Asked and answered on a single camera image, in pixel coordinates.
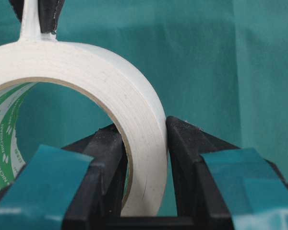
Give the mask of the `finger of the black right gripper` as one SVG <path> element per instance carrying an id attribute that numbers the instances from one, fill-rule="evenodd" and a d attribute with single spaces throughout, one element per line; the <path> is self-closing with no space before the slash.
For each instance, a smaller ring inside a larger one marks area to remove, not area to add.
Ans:
<path id="1" fill-rule="evenodd" d="M 38 0 L 40 30 L 43 34 L 56 34 L 60 12 L 65 0 Z"/>
<path id="2" fill-rule="evenodd" d="M 18 21 L 22 22 L 24 0 L 9 0 L 9 3 L 12 6 L 12 9 L 13 9 Z"/>

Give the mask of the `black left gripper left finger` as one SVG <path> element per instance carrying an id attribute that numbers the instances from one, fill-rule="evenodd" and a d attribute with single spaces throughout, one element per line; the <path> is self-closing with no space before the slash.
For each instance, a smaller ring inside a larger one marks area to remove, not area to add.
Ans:
<path id="1" fill-rule="evenodd" d="M 41 145 L 0 191 L 0 230 L 91 230 L 119 217 L 127 157 L 115 125 L 62 149 Z"/>

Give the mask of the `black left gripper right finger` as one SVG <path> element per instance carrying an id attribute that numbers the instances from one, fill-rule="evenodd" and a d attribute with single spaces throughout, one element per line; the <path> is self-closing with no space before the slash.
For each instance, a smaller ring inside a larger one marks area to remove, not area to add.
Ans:
<path id="1" fill-rule="evenodd" d="M 274 163 L 176 117 L 166 127 L 179 216 L 199 230 L 288 230 L 288 182 Z"/>

